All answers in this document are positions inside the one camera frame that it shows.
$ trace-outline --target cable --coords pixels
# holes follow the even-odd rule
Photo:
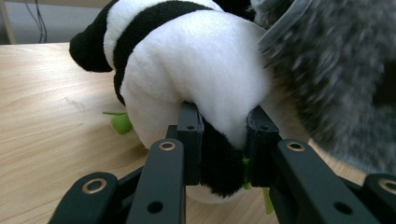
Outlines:
[[[33,14],[32,10],[29,8],[27,0],[24,0],[24,3],[27,10],[29,11],[29,14],[32,16],[35,24],[37,25],[38,31],[40,32],[40,38],[38,40],[38,43],[47,43],[47,28],[46,24],[44,23],[43,17],[41,16],[40,8],[38,7],[38,1],[35,0],[35,10],[37,18]]]
[[[47,28],[41,16],[40,8],[38,7],[38,0],[35,0],[35,9],[37,11],[38,23],[40,24],[40,40],[39,43],[47,43]]]

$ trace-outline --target gray fur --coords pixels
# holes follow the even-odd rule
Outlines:
[[[254,9],[264,1],[252,0]],[[259,11],[256,22],[279,11]],[[395,0],[315,0],[264,52],[313,139],[370,173],[396,174],[396,106],[373,104],[385,64],[396,61],[395,24]]]

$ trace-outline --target table surface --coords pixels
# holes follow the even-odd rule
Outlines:
[[[117,135],[103,111],[124,111],[113,73],[88,73],[68,44],[0,46],[0,222],[46,223],[84,175],[121,178],[146,160],[137,135]],[[361,183],[364,173],[319,151],[334,171]],[[187,223],[277,223],[262,191],[224,204],[187,199]]]

